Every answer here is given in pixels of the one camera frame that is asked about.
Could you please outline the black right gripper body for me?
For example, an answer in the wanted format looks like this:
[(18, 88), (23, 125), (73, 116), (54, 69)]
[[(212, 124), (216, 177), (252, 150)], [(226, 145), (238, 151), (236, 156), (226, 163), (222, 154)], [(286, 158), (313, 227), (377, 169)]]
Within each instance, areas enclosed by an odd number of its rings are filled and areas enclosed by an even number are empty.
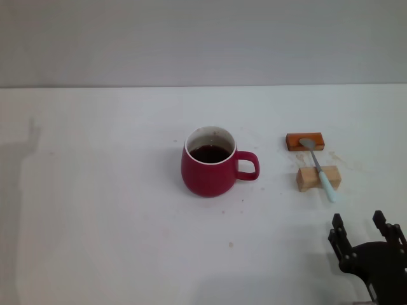
[(338, 245), (339, 268), (360, 278), (373, 302), (406, 301), (406, 247), (383, 241)]

